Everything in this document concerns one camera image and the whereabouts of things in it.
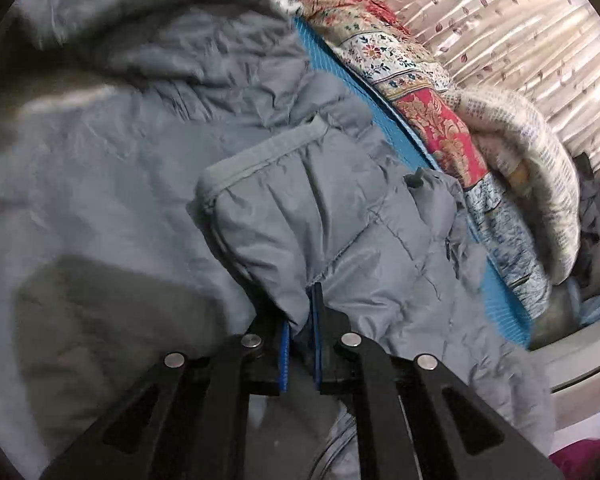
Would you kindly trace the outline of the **grey puffer jacket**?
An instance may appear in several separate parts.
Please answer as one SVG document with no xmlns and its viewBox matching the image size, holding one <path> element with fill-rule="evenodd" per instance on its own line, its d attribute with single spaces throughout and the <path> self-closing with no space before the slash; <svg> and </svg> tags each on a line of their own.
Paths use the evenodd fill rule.
<svg viewBox="0 0 600 480">
<path fill-rule="evenodd" d="M 163 353 L 306 289 L 439 358 L 542 453 L 542 368 L 486 315 L 454 178 L 407 167 L 282 0 L 16 0 L 0 47 L 0 448 L 24 478 Z"/>
</svg>

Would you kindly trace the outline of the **dark clothes pile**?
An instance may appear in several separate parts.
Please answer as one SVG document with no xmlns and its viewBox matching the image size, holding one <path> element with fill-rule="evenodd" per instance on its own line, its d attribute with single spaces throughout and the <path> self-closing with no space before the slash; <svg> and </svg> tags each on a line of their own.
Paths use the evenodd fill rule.
<svg viewBox="0 0 600 480">
<path fill-rule="evenodd" d="M 584 299 L 600 294 L 600 176 L 588 154 L 574 158 L 580 183 L 580 249 L 572 276 Z"/>
</svg>

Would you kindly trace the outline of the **patterned bed sheet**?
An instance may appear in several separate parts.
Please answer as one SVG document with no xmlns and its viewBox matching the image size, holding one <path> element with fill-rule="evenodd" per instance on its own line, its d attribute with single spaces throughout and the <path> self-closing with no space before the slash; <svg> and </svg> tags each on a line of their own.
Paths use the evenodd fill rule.
<svg viewBox="0 0 600 480">
<path fill-rule="evenodd" d="M 438 163 L 424 149 L 411 126 L 354 70 L 345 66 L 326 42 L 302 18 L 294 18 L 303 47 L 311 66 L 339 77 L 347 87 L 370 108 L 373 122 L 378 125 L 402 164 L 409 170 L 429 168 L 439 170 Z M 531 318 L 521 302 L 502 279 L 490 254 L 486 254 L 486 270 L 481 286 L 486 314 L 506 339 L 528 348 L 531 339 Z"/>
</svg>

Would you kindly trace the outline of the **cream patterned folded comforter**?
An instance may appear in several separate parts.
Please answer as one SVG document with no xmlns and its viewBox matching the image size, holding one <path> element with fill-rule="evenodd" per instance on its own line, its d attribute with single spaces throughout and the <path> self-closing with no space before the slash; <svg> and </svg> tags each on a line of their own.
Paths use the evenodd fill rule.
<svg viewBox="0 0 600 480">
<path fill-rule="evenodd" d="M 529 100 L 512 90 L 452 88 L 443 99 L 466 124 L 488 166 L 514 192 L 550 280 L 562 283 L 580 248 L 580 188 L 558 135 Z"/>
</svg>

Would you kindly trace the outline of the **white cabinet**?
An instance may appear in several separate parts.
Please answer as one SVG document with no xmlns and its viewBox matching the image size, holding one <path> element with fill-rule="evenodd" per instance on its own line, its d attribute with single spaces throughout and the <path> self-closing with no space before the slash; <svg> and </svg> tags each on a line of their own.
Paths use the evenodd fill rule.
<svg viewBox="0 0 600 480">
<path fill-rule="evenodd" d="M 600 320 L 531 354 L 546 371 L 557 430 L 600 412 Z"/>
</svg>

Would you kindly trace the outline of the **red floral patchwork quilt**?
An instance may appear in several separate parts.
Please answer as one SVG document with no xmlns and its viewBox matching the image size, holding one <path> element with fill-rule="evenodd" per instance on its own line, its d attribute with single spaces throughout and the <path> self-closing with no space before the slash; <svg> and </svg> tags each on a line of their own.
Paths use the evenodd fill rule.
<svg viewBox="0 0 600 480">
<path fill-rule="evenodd" d="M 406 120 L 443 172 L 460 182 L 480 242 L 530 318 L 552 285 L 505 185 L 486 166 L 466 124 L 442 98 L 449 73 L 380 0 L 298 0 L 302 16 L 350 70 Z"/>
</svg>

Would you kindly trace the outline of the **cream floral curtain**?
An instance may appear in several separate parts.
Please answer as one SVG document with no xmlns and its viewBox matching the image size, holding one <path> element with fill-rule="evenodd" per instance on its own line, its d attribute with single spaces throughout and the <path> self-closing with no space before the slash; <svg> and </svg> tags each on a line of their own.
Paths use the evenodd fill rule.
<svg viewBox="0 0 600 480">
<path fill-rule="evenodd" d="M 381 0 L 460 87 L 515 90 L 600 170 L 600 16 L 588 0 Z"/>
</svg>

